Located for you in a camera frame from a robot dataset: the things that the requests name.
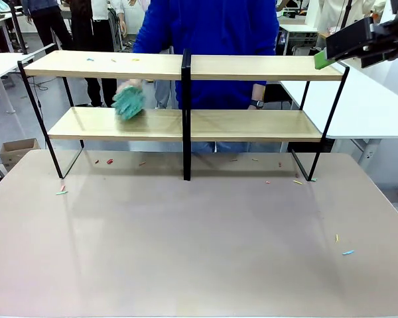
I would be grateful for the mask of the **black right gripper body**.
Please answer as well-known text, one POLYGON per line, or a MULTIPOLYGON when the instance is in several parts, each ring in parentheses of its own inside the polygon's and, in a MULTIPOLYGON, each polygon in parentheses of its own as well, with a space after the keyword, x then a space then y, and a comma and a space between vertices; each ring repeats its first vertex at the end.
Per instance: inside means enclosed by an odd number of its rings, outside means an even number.
POLYGON ((393 20, 377 25, 374 34, 373 39, 363 47, 361 68, 398 60, 398 12, 393 20))

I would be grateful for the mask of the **person's right hand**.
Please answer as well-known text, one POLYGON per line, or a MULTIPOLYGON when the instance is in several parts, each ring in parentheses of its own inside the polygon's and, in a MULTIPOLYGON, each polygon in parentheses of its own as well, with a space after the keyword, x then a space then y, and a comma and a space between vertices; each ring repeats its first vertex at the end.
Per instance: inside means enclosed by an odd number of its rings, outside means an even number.
POLYGON ((130 93, 138 94, 143 92, 142 81, 140 79, 129 79, 117 88, 116 94, 130 93))

